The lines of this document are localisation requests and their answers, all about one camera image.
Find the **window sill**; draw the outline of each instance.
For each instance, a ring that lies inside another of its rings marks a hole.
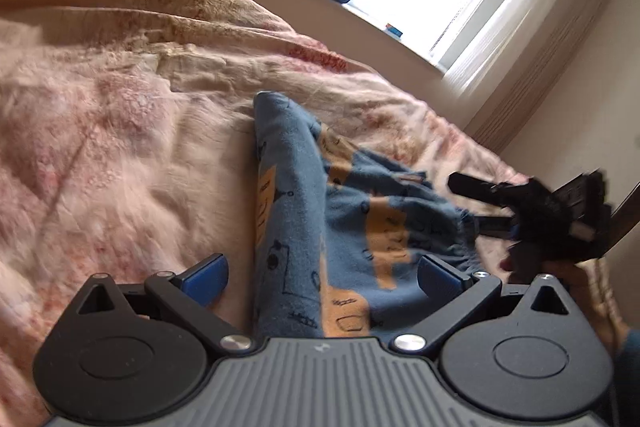
[[[417,55],[417,57],[421,58],[422,60],[424,60],[425,62],[427,62],[428,64],[430,64],[434,68],[436,68],[438,71],[440,71],[440,73],[442,73],[442,74],[446,73],[447,70],[445,68],[443,68],[441,65],[439,65],[435,60],[433,60],[432,57],[430,57],[429,55],[425,56],[424,54],[420,53],[418,50],[416,50],[414,47],[412,47],[407,42],[403,42],[401,39],[398,39],[395,36],[393,36],[390,33],[388,33],[385,30],[384,25],[382,25],[380,22],[375,20],[373,17],[371,17],[368,14],[358,10],[354,6],[350,6],[349,4],[340,4],[340,3],[337,3],[336,1],[333,1],[333,0],[327,0],[327,1],[340,6],[341,8],[346,10],[347,12],[350,12],[351,14],[355,15],[359,19],[364,20],[365,22],[369,23],[369,25],[373,26],[378,31],[384,33],[391,41],[397,42],[398,44],[400,44],[405,49],[408,49],[409,51],[412,52],[412,54]]]

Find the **wrinkled fabric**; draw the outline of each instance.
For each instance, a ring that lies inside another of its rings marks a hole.
[[[389,343],[441,305],[418,286],[423,256],[480,269],[473,217],[425,172],[358,148],[280,93],[258,93],[254,109],[259,340]]]
[[[250,329],[260,90],[477,213],[450,172],[524,179],[251,0],[0,0],[0,425],[46,418],[31,362],[94,272],[140,282],[225,253],[214,310]],[[495,271],[504,244],[478,250]]]

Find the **black plastic arm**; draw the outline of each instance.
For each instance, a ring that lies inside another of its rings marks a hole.
[[[502,281],[494,275],[478,280],[471,288],[464,291],[425,320],[400,334],[390,343],[390,349],[398,353],[421,355],[435,359],[442,344],[456,331],[466,325],[484,318],[487,309],[500,298]],[[422,349],[405,350],[396,343],[403,335],[418,335],[425,339]]]
[[[467,176],[461,172],[454,172],[447,182],[449,190],[459,196],[472,200],[482,201],[493,206],[504,206],[504,202],[498,192],[498,185],[486,182],[473,176]]]
[[[228,355],[228,350],[221,346],[220,340],[241,332],[185,295],[170,279],[152,275],[145,280],[145,292],[160,308],[162,320],[191,331],[219,357]],[[255,343],[252,344],[247,352],[255,347]]]
[[[512,239],[513,227],[516,221],[506,216],[476,216],[480,235],[497,237],[498,239]]]

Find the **black clamp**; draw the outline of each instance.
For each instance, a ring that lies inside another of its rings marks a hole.
[[[203,425],[324,425],[328,414],[336,425],[364,427],[373,411],[390,426],[601,425],[588,409],[607,390],[611,361],[551,276],[502,285],[426,256],[418,284],[441,307],[389,346],[375,338],[258,346],[204,308],[227,274],[214,255],[140,285],[89,278],[33,363],[56,415],[50,427],[186,427],[196,417],[224,419]],[[276,399],[284,389],[286,399]]]
[[[511,217],[477,216],[481,235],[518,241],[511,247],[513,280],[529,283],[542,262],[574,263],[600,257],[609,248],[610,205],[600,171],[581,174],[552,192],[535,178],[524,185],[493,184],[460,172],[449,176],[454,194],[509,208]]]

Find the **curtain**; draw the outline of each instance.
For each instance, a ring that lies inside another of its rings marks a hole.
[[[545,98],[608,0],[505,0],[444,76],[451,120],[500,152]]]

